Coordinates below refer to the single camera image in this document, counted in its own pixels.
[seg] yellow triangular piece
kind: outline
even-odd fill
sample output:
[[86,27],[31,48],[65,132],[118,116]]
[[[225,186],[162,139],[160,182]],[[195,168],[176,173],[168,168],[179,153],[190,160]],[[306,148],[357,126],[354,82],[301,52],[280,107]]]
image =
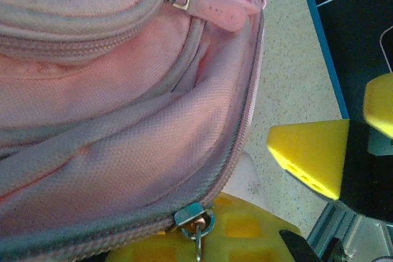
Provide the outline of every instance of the yellow triangular piece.
[[316,192],[337,200],[349,120],[274,126],[268,149],[279,165]]
[[369,125],[393,138],[393,73],[367,84],[363,115]]

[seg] yellow block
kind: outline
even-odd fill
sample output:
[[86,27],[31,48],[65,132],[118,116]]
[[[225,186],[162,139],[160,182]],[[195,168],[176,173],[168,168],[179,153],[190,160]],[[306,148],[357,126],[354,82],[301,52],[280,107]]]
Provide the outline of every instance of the yellow block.
[[[221,193],[214,203],[216,225],[202,240],[203,262],[294,262],[279,235],[294,225],[236,197]],[[179,231],[112,251],[106,262],[195,262],[194,241]]]
[[393,73],[379,76],[367,84],[363,115],[370,126],[393,138]]
[[348,138],[349,120],[274,126],[268,149],[278,164],[312,190],[337,200]]

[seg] white speckled surface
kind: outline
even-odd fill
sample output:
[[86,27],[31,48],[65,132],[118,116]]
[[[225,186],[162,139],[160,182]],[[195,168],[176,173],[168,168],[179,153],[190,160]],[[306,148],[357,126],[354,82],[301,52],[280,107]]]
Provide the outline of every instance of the white speckled surface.
[[306,237],[325,202],[277,165],[266,148],[273,125],[340,117],[306,0],[269,0],[265,54],[246,150],[257,166],[267,208]]

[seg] black cutting mat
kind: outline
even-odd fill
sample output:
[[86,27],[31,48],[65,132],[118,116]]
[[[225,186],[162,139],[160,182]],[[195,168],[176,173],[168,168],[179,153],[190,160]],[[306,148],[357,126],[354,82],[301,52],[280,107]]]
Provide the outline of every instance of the black cutting mat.
[[[388,29],[393,26],[393,0],[308,0],[308,5],[317,33],[317,26],[322,25],[324,34],[318,37],[320,41],[325,38],[321,45],[327,44],[333,61],[329,64],[329,58],[327,64],[337,74],[339,85],[333,82],[333,86],[340,88],[336,94],[341,92],[344,99],[340,109],[346,108],[349,118],[364,121],[367,82],[390,72],[387,60],[393,59],[393,30]],[[371,152],[393,153],[388,138],[374,132],[372,138],[378,142],[370,144]]]

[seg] zipper pull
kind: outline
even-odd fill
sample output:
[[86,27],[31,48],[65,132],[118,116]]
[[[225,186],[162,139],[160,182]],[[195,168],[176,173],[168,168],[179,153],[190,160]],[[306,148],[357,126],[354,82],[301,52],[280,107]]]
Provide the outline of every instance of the zipper pull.
[[168,1],[177,9],[184,10],[193,17],[210,21],[229,32],[240,30],[247,18],[244,7],[231,0],[185,0],[183,5],[176,3],[176,0]]
[[174,214],[174,221],[182,233],[195,241],[196,260],[202,260],[202,237],[210,233],[216,219],[211,209],[204,209],[200,203],[195,202]]

